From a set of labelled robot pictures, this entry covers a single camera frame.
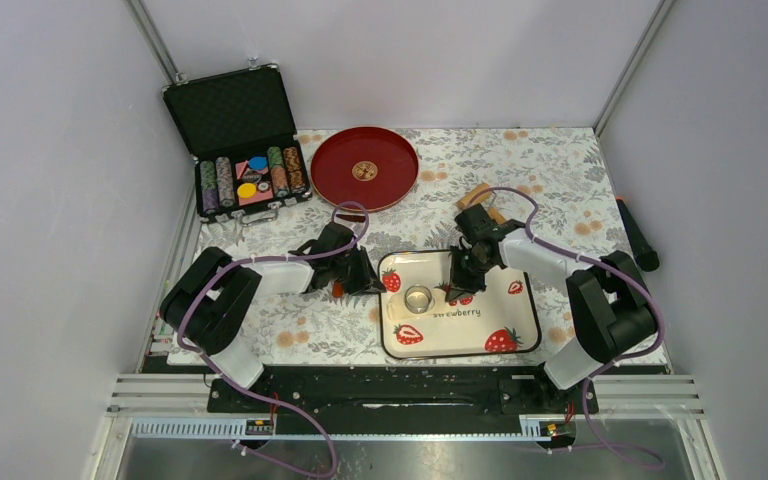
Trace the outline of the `wooden dough roller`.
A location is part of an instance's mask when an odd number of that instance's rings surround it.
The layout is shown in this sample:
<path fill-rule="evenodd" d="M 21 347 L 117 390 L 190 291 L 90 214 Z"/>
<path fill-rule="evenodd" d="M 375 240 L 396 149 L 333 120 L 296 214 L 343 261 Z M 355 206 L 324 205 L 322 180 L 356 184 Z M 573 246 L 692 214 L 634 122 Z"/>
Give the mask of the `wooden dough roller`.
<path fill-rule="evenodd" d="M 459 211 L 463 211 L 468 207 L 481 205 L 484 207 L 487 214 L 497 224 L 501 225 L 506 221 L 506 218 L 495 207 L 496 197 L 496 193 L 491 189 L 489 184 L 481 183 L 461 197 L 456 202 L 456 207 Z"/>

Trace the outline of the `silver tape roll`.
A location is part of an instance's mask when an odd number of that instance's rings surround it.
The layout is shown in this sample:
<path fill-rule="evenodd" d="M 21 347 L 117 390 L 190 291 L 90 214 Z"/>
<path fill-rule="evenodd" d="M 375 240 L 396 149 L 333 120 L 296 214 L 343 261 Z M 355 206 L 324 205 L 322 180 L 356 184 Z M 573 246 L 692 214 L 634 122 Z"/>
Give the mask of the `silver tape roll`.
<path fill-rule="evenodd" d="M 434 306 L 432 292 L 425 286 L 414 285 L 409 287 L 404 293 L 405 308 L 412 314 L 426 313 Z"/>

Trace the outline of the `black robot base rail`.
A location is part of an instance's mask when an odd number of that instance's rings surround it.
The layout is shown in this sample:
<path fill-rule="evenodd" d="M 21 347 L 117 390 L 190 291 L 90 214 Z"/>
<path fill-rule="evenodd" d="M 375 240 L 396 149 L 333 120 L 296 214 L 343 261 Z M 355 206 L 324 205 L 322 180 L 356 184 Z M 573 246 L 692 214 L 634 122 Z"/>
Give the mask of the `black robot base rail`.
<path fill-rule="evenodd" d="M 532 366 L 268 366 L 252 386 L 295 405 L 320 424 L 385 417 L 454 422 L 486 416 L 543 416 L 599 410 L 592 388 L 552 393 Z"/>

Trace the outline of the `round red lacquer tray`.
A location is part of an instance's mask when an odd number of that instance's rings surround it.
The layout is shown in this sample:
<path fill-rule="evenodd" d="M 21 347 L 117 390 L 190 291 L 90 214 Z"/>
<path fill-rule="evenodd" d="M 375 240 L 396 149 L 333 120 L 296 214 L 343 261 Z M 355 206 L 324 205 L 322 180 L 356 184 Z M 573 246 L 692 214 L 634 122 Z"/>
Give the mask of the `round red lacquer tray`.
<path fill-rule="evenodd" d="M 419 156 L 392 130 L 354 127 L 317 148 L 309 173 L 315 191 L 328 203 L 354 201 L 376 212 L 394 206 L 413 189 Z"/>

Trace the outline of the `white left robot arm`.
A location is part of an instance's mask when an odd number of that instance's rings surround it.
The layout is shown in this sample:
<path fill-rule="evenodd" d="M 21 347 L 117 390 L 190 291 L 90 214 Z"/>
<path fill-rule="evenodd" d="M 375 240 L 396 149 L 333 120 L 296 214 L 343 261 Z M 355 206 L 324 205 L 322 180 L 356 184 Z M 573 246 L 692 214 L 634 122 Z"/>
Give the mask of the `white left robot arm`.
<path fill-rule="evenodd" d="M 380 294 L 385 286 L 374 271 L 360 236 L 328 223 L 315 239 L 283 256 L 233 260 L 218 247 L 206 248 L 171 288 L 159 317 L 186 350 L 208 359 L 232 386 L 232 398 L 248 411 L 269 401 L 270 385 L 260 377 L 264 364 L 239 338 L 254 300 L 306 294 L 336 284 L 346 295 Z"/>

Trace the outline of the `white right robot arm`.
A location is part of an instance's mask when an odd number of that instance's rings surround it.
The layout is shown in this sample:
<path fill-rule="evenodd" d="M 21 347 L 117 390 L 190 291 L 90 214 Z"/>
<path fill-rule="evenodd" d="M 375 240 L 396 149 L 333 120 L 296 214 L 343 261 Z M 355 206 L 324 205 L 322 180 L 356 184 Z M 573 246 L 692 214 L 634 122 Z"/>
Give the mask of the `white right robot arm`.
<path fill-rule="evenodd" d="M 575 337 L 541 366 L 533 396 L 543 410 L 561 410 L 574 386 L 658 334 L 652 297 L 628 254 L 574 254 L 539 239 L 523 222 L 497 223 L 481 205 L 462 210 L 455 224 L 462 240 L 451 250 L 447 300 L 484 291 L 495 268 L 537 276 L 568 298 Z"/>

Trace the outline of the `square strawberry ceramic plate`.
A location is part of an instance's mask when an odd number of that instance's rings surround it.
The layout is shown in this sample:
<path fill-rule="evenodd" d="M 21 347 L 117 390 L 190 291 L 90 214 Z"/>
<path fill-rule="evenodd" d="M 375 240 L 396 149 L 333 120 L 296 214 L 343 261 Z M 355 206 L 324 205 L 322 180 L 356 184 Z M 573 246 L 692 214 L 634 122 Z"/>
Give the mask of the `square strawberry ceramic plate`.
<path fill-rule="evenodd" d="M 395 359 L 427 359 L 526 353 L 541 343 L 531 285 L 526 273 L 495 268 L 486 274 L 486 290 L 452 302 L 450 254 L 444 250 L 398 252 L 385 256 L 379 274 L 380 325 L 384 351 Z M 427 287 L 438 302 L 430 315 L 391 320 L 390 298 L 414 285 Z"/>

